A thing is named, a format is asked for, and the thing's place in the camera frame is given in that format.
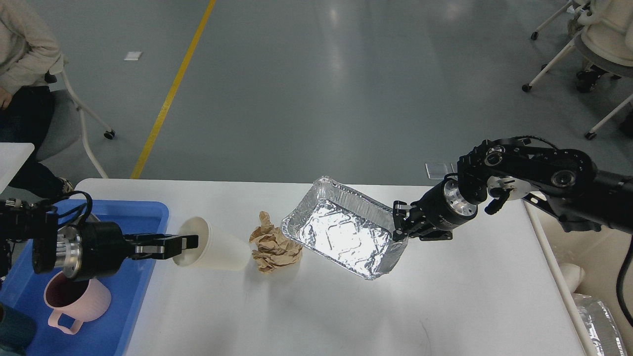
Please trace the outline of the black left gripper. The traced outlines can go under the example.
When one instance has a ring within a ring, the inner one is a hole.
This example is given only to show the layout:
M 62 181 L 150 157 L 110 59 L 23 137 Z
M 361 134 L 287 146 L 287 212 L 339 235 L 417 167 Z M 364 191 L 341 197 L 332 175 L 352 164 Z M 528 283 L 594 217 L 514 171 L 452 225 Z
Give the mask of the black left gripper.
M 114 275 L 126 258 L 165 261 L 198 245 L 197 234 L 123 235 L 114 222 L 71 224 L 57 232 L 54 267 L 70 281 L 88 281 Z

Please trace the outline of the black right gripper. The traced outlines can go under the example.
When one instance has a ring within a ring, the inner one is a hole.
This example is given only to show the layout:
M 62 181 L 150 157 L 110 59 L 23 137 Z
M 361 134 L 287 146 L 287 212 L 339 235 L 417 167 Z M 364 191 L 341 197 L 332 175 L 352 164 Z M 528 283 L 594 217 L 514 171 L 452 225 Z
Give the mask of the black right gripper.
M 477 216 L 478 206 L 465 200 L 457 180 L 445 179 L 411 203 L 393 203 L 393 241 L 418 237 L 421 241 L 452 239 L 452 230 Z

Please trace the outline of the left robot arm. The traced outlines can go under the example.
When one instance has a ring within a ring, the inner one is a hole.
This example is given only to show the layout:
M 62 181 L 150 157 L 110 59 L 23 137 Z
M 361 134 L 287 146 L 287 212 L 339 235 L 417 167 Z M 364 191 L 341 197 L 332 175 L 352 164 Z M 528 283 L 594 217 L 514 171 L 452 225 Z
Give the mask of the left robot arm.
M 199 246 L 197 234 L 124 234 L 114 222 L 93 216 L 93 199 L 67 212 L 58 204 L 76 195 L 68 192 L 31 204 L 18 199 L 1 201 L 1 276 L 12 267 L 13 249 L 18 242 L 32 240 L 34 273 L 61 268 L 71 281 L 88 281 L 117 273 L 125 260 L 165 261 Z

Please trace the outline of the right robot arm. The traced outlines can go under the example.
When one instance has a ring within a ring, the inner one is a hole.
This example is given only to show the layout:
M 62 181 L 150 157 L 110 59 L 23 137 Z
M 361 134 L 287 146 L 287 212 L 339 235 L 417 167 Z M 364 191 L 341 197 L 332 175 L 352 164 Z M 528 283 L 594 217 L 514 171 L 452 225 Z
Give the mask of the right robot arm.
M 631 234 L 631 176 L 600 171 L 583 151 L 540 137 L 544 146 L 531 146 L 534 139 L 484 140 L 419 200 L 394 201 L 393 241 L 452 239 L 452 231 L 473 220 L 488 197 L 489 216 L 520 199 L 554 217 L 565 232 L 599 232 L 605 226 Z

